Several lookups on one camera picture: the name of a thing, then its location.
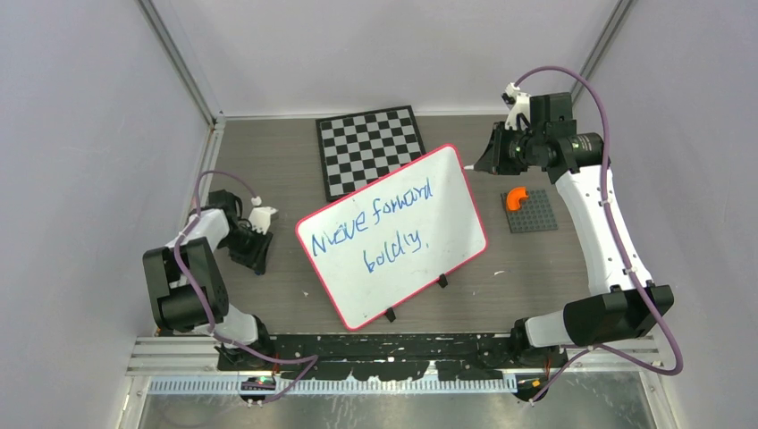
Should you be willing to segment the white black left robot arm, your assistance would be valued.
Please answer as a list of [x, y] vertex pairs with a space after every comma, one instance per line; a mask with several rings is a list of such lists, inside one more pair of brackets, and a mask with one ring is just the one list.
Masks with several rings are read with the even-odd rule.
[[266, 270], [277, 209], [252, 198], [249, 214], [242, 199], [227, 190], [210, 193], [206, 205], [192, 211], [179, 235], [142, 257], [148, 297], [156, 325], [163, 331], [194, 332], [223, 342], [220, 352], [254, 370], [267, 368], [274, 345], [265, 324], [231, 302], [215, 259], [226, 249], [232, 262], [256, 275]]

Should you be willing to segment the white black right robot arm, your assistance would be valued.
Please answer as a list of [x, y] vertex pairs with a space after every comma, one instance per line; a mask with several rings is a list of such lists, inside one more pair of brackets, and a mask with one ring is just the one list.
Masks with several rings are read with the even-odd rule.
[[493, 125], [476, 172], [546, 172], [573, 221], [587, 269], [590, 295], [560, 311], [522, 318], [510, 331], [509, 351], [534, 366], [560, 346], [596, 346], [644, 337], [674, 304], [671, 287], [658, 285], [636, 255], [618, 204], [612, 172], [602, 163], [597, 133], [577, 132], [569, 93], [529, 96], [509, 86], [510, 112]]

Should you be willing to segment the pink framed whiteboard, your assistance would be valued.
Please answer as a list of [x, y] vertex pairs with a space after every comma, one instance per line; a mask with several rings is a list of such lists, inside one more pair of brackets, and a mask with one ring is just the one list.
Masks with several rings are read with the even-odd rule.
[[302, 218], [295, 233], [349, 331], [364, 328], [488, 247], [451, 144]]

